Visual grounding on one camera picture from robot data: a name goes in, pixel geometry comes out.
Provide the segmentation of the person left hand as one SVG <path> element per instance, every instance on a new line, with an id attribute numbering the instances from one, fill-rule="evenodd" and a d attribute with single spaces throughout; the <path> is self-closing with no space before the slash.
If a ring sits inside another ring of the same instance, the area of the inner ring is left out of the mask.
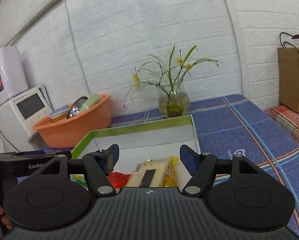
<path id="1" fill-rule="evenodd" d="M 7 217 L 7 215 L 4 212 L 4 209 L 0 206 L 0 217 L 1 217 L 1 221 L 4 225 L 6 225 L 8 230 L 12 230 L 13 229 L 13 225 L 10 222 L 9 218 Z"/>

